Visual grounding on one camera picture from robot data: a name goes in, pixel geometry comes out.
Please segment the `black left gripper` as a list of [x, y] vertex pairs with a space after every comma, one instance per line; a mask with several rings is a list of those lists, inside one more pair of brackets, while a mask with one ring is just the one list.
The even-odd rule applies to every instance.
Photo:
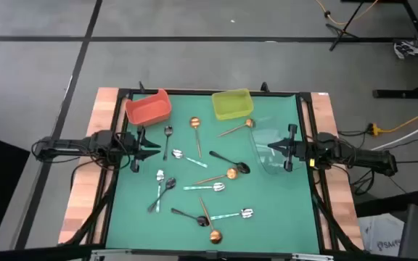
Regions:
[[145, 133], [144, 127], [139, 126], [136, 134], [125, 132], [123, 134], [123, 145], [126, 149], [124, 157], [133, 173], [139, 172], [139, 160], [146, 160], [146, 158], [160, 153], [160, 150], [142, 150], [142, 146], [147, 148], [160, 148], [161, 145], [148, 141], [143, 135]]

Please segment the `white cardboard box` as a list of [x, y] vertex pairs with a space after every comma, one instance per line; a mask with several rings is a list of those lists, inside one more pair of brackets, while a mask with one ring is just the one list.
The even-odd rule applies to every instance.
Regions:
[[371, 254], [397, 257], [404, 222], [391, 214], [359, 217], [364, 249]]

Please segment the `silver spoon teal patterned handle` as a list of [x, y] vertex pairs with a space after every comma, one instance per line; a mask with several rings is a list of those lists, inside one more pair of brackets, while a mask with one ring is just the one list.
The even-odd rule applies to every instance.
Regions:
[[173, 149], [172, 150], [172, 152], [171, 152], [171, 154], [176, 158], [176, 159], [186, 159], [186, 160], [188, 160], [188, 161], [190, 161], [190, 162], [192, 162], [192, 163], [195, 163], [196, 165], [199, 165], [200, 167], [203, 167], [203, 168], [207, 168], [208, 167], [208, 165], [207, 164], [205, 164], [205, 163], [202, 163], [202, 162], [200, 162], [200, 161], [197, 161], [197, 160], [195, 160], [195, 159], [192, 159], [192, 158], [190, 158], [190, 157], [187, 157], [181, 150], [178, 150], [178, 149]]
[[203, 190], [203, 189], [210, 189], [215, 192], [223, 191], [226, 188], [224, 183], [214, 183], [209, 186], [184, 186], [183, 190], [185, 191], [193, 191], [193, 190]]
[[[157, 171], [156, 179], [157, 179], [157, 182], [158, 182], [157, 197], [160, 197], [162, 184], [163, 184], [163, 181], [165, 180], [165, 175], [164, 175], [163, 170], [158, 170]], [[160, 211], [160, 200], [159, 199], [156, 202], [155, 211], [156, 212]]]
[[236, 217], [236, 216], [241, 216], [242, 218], [246, 219], [246, 218], [251, 218], [253, 216], [253, 214], [254, 214], [253, 209], [244, 208], [244, 209], [241, 209], [239, 212], [234, 212], [234, 213], [224, 214], [224, 215], [210, 216], [210, 220], [220, 220], [220, 219], [232, 218], [232, 217]]

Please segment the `black spoon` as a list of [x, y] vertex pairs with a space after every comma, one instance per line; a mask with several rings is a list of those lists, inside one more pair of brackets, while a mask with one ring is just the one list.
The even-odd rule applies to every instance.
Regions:
[[191, 219], [195, 220], [197, 222], [197, 224], [201, 227], [206, 227], [206, 226], [210, 225], [209, 220], [203, 215], [200, 215], [200, 216], [196, 217], [196, 216], [193, 216], [193, 215], [186, 214], [185, 212], [182, 212], [182, 211], [177, 210], [175, 208], [171, 208], [171, 212], [173, 214], [182, 215], [184, 217], [191, 218]]
[[165, 140], [163, 160], [166, 161], [168, 158], [168, 141], [169, 141], [170, 136], [173, 134], [173, 127], [171, 125], [165, 126], [164, 134], [166, 136], [166, 140]]
[[227, 158], [221, 156], [220, 154], [216, 153], [215, 151], [209, 151], [209, 155], [211, 155], [213, 157], [216, 157], [216, 158], [219, 158], [221, 160], [224, 160], [226, 162], [232, 163], [233, 166], [235, 166], [236, 169], [243, 174], [249, 174], [250, 173], [250, 167], [244, 162], [231, 161], [230, 159], [227, 159]]
[[163, 195], [173, 189], [176, 186], [176, 179], [174, 177], [169, 178], [166, 182], [165, 182], [165, 188], [164, 189], [160, 189], [158, 196], [156, 198], [156, 200], [151, 203], [151, 205], [147, 208], [148, 212], [152, 212], [152, 211], [157, 211], [160, 208], [160, 201], [163, 197]]

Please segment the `green table mat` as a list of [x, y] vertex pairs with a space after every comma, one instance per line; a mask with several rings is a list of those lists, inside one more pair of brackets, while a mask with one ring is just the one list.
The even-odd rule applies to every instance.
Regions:
[[[128, 168], [118, 175], [112, 213], [107, 232], [109, 249], [158, 250], [176, 252], [234, 252], [289, 254], [293, 252], [316, 254], [319, 239], [316, 216], [311, 199], [311, 179], [303, 162], [294, 161], [293, 171], [272, 175], [258, 163], [252, 146], [252, 128], [240, 128], [218, 137], [229, 129], [244, 124], [243, 119], [220, 121], [216, 119], [209, 96], [173, 95], [172, 112], [167, 122], [173, 127], [168, 141], [168, 158], [163, 160], [165, 140], [164, 123], [146, 129], [146, 137], [159, 144], [159, 154], [147, 158], [139, 165], [139, 172]], [[290, 124], [300, 122], [298, 103], [294, 96], [256, 96], [251, 118], [280, 116]], [[198, 117], [198, 133], [202, 157], [199, 158], [194, 128], [190, 119]], [[187, 157], [208, 165], [200, 167], [185, 159], [176, 159], [173, 149]], [[209, 155], [215, 151], [250, 167], [249, 174], [238, 171], [238, 178], [221, 178], [195, 185], [196, 182], [225, 175], [232, 163]], [[160, 211], [147, 208], [157, 198], [157, 171], [163, 170], [165, 182], [174, 177], [176, 186], [167, 191], [160, 201]], [[223, 191], [210, 189], [185, 191], [184, 186], [209, 186], [224, 183]], [[189, 217], [173, 214], [175, 208], [193, 216], [205, 216], [199, 198], [205, 203], [209, 216], [224, 215], [251, 208], [250, 218], [241, 216], [212, 220], [222, 235], [220, 244], [210, 242], [210, 226], [201, 227]]]

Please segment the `clear plastic bin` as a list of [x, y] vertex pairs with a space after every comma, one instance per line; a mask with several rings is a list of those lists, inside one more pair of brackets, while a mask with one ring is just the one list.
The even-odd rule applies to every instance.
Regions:
[[288, 158], [280, 151], [270, 148], [269, 144], [289, 138], [290, 123], [280, 116], [262, 116], [255, 121], [255, 127], [251, 130], [252, 146], [258, 155], [258, 163], [269, 174], [287, 173], [284, 164]]

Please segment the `orange plastic bin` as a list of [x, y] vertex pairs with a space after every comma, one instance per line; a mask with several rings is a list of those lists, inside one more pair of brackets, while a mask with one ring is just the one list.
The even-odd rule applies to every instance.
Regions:
[[172, 105], [168, 93], [158, 89], [156, 94], [125, 103], [128, 121], [136, 126], [149, 126], [167, 120], [171, 116]]

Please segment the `copper spoon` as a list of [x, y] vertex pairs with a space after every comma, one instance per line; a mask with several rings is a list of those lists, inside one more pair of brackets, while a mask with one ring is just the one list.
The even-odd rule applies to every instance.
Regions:
[[237, 179], [238, 178], [238, 170], [236, 168], [229, 168], [226, 171], [225, 175], [218, 175], [218, 176], [215, 176], [215, 177], [212, 177], [212, 178], [206, 178], [204, 180], [196, 182], [195, 185], [199, 185], [199, 184], [202, 184], [202, 183], [207, 183], [209, 181], [215, 181], [215, 180], [218, 180], [218, 179], [221, 179], [221, 178], [228, 178], [230, 180]]
[[246, 119], [246, 121], [245, 121], [244, 124], [239, 125], [239, 126], [237, 126], [235, 128], [229, 129], [227, 131], [224, 131], [223, 133], [219, 134], [218, 137], [222, 137], [222, 136], [225, 136], [227, 134], [233, 133], [233, 132], [239, 130], [240, 128], [244, 128], [244, 127], [246, 127], [246, 128], [254, 128], [255, 127], [255, 121], [253, 119], [251, 119], [251, 118], [248, 118], [248, 119]]
[[212, 221], [210, 220], [210, 216], [208, 214], [207, 208], [205, 206], [205, 203], [204, 203], [204, 201], [202, 200], [201, 197], [199, 198], [199, 201], [200, 201], [200, 205], [203, 209], [203, 212], [205, 214], [205, 217], [208, 219], [209, 226], [210, 226], [210, 229], [211, 229], [210, 242], [212, 244], [220, 244], [221, 241], [222, 241], [223, 235], [219, 230], [215, 229], [215, 227], [213, 226]]
[[201, 150], [201, 146], [200, 146], [200, 137], [199, 137], [199, 133], [198, 133], [198, 127], [200, 126], [200, 119], [198, 117], [192, 117], [190, 119], [190, 126], [192, 128], [194, 128], [195, 138], [196, 138], [196, 143], [197, 143], [197, 151], [198, 151], [199, 158], [201, 158], [202, 157], [202, 150]]

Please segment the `yellow-green plastic bin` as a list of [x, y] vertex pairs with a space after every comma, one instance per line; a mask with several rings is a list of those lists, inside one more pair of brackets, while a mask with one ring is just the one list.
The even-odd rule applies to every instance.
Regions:
[[246, 88], [217, 92], [211, 98], [217, 120], [248, 116], [254, 110], [250, 91]]

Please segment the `person's shoe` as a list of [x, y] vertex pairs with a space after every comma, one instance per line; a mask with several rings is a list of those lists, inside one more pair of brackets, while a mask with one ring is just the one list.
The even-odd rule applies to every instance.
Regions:
[[393, 51], [399, 59], [405, 59], [407, 57], [418, 57], [418, 39], [412, 41], [395, 41], [393, 43]]

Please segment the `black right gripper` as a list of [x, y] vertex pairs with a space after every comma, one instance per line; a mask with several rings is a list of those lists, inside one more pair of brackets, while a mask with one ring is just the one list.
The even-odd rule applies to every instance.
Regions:
[[300, 160], [305, 159], [306, 144], [303, 141], [296, 141], [295, 135], [297, 133], [298, 126], [295, 124], [288, 125], [289, 136], [283, 138], [281, 141], [276, 141], [268, 144], [268, 147], [281, 153], [286, 158], [284, 162], [284, 169], [287, 172], [292, 172], [293, 163], [292, 158], [296, 157]]

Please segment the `silver metal bracket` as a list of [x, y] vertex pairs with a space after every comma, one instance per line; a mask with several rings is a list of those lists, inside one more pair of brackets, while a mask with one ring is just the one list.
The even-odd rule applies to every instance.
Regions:
[[130, 255], [130, 249], [96, 249], [91, 251], [88, 261], [118, 261]]
[[321, 254], [292, 254], [292, 260], [294, 261], [335, 261], [333, 256], [321, 255]]

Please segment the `black tripod stand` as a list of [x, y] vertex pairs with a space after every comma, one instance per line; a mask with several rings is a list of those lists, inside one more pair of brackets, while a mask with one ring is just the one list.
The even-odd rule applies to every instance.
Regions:
[[362, 5], [364, 4], [364, 0], [361, 0], [359, 5], [356, 7], [354, 13], [351, 15], [349, 20], [344, 24], [342, 28], [337, 27], [336, 25], [331, 25], [329, 23], [326, 24], [326, 27], [336, 33], [336, 38], [332, 42], [331, 46], [329, 47], [329, 51], [333, 51], [335, 47], [342, 41], [342, 40], [359, 40], [360, 38], [352, 33], [348, 32], [349, 25], [355, 20], [358, 11], [361, 9]]

